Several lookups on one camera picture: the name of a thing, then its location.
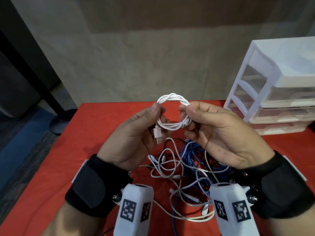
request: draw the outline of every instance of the black wrist strap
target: black wrist strap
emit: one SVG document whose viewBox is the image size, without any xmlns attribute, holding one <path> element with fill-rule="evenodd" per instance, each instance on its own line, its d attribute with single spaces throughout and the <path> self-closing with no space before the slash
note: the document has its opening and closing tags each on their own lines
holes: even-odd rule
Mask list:
<svg viewBox="0 0 315 236">
<path fill-rule="evenodd" d="M 112 201 L 132 178 L 120 169 L 92 155 L 81 168 L 65 195 L 65 200 L 77 210 L 93 216 L 106 217 L 116 206 Z"/>
<path fill-rule="evenodd" d="M 250 186 L 258 199 L 252 210 L 261 218 L 293 218 L 315 202 L 305 181 L 277 151 L 260 166 L 236 170 L 235 179 L 240 185 Z"/>
</svg>

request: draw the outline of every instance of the usb connector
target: usb connector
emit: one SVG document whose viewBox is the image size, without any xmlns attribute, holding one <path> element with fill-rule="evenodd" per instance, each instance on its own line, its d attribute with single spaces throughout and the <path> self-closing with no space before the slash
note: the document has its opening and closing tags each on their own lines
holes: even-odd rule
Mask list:
<svg viewBox="0 0 315 236">
<path fill-rule="evenodd" d="M 162 139 L 162 129 L 159 127 L 159 125 L 155 125 L 155 128 L 153 128 L 153 134 L 154 134 L 154 140 L 156 144 L 161 144 L 163 142 Z"/>
</svg>

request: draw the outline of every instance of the beige wall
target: beige wall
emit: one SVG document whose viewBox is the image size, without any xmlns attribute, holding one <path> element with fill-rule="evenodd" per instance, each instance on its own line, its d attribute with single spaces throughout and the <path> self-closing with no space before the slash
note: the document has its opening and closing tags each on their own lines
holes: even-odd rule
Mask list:
<svg viewBox="0 0 315 236">
<path fill-rule="evenodd" d="M 11 0 L 77 105 L 225 99 L 252 39 L 304 36 L 314 0 Z"/>
</svg>

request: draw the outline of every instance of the table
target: table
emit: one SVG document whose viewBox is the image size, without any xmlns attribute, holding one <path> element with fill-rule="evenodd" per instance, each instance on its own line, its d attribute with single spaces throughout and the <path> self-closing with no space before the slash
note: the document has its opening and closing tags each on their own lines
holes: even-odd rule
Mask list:
<svg viewBox="0 0 315 236">
<path fill-rule="evenodd" d="M 205 102 L 218 106 L 224 104 L 224 101 Z M 82 104 L 3 222 L 0 235 L 40 235 L 63 203 L 71 180 L 83 161 L 98 152 L 103 142 L 121 122 L 151 105 L 152 102 Z M 166 102 L 163 105 L 167 110 L 165 115 L 177 121 L 179 103 Z M 174 132 L 171 137 L 184 138 L 183 130 Z M 314 191 L 315 134 L 307 129 L 300 133 L 264 136 L 264 139 L 273 149 L 286 155 L 297 166 Z M 155 148 L 153 155 L 158 154 L 162 147 Z M 138 168 L 132 174 L 134 183 L 153 186 L 156 201 L 171 212 L 168 201 L 172 183 L 165 179 L 153 179 L 150 173 L 151 170 L 148 168 Z M 191 213 L 192 207 L 179 205 L 179 210 Z M 105 228 L 115 225 L 117 213 L 118 207 L 109 215 Z M 263 220 L 257 219 L 256 222 L 261 235 L 270 235 Z M 204 223 L 175 220 L 175 227 L 179 236 L 220 235 L 215 217 Z M 154 204 L 149 235 L 163 234 L 173 235 L 171 218 Z"/>
</svg>

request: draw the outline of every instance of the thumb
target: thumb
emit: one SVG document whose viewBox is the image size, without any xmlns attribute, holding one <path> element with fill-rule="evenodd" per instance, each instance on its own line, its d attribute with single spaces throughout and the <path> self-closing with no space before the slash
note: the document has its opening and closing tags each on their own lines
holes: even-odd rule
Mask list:
<svg viewBox="0 0 315 236">
<path fill-rule="evenodd" d="M 133 135 L 142 134 L 146 129 L 154 125 L 160 117 L 161 108 L 158 103 L 145 109 L 145 112 L 135 121 L 130 123 L 130 130 Z"/>
<path fill-rule="evenodd" d="M 186 107 L 187 116 L 196 123 L 211 125 L 213 127 L 221 127 L 224 123 L 225 113 L 205 112 L 198 109 L 197 106 L 188 105 Z"/>
</svg>

